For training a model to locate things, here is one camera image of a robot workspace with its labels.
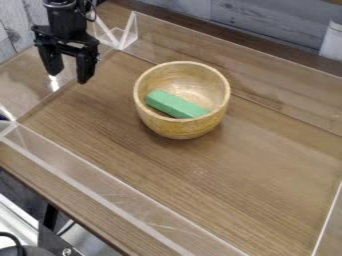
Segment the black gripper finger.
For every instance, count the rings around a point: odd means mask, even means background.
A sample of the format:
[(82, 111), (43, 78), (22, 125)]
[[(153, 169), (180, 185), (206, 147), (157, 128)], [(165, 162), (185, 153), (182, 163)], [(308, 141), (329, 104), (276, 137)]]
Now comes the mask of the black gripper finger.
[(77, 73), (78, 82), (86, 84), (95, 74), (95, 67), (98, 64), (97, 52), (81, 52), (77, 56)]
[(59, 45), (39, 45), (41, 58), (51, 76), (57, 76), (65, 69)]

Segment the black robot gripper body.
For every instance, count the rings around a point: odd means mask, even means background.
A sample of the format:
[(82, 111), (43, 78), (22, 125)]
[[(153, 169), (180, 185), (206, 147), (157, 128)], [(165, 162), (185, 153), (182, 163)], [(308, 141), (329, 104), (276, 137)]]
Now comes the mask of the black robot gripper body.
[(34, 25), (35, 46), (59, 45), (62, 54), (75, 56), (82, 50), (97, 52), (99, 40), (87, 32), (87, 23), (97, 20), (97, 3), (94, 1), (45, 1), (49, 24)]

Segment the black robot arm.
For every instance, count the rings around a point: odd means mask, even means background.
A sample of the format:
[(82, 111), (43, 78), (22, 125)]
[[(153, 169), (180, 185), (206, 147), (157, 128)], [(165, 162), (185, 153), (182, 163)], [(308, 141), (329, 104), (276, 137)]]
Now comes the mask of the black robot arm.
[(87, 12), (95, 9), (91, 0), (42, 0), (49, 24), (34, 25), (35, 46), (51, 76), (65, 69), (63, 57), (77, 60), (78, 82), (86, 84), (95, 75), (99, 56), (99, 40), (87, 32)]

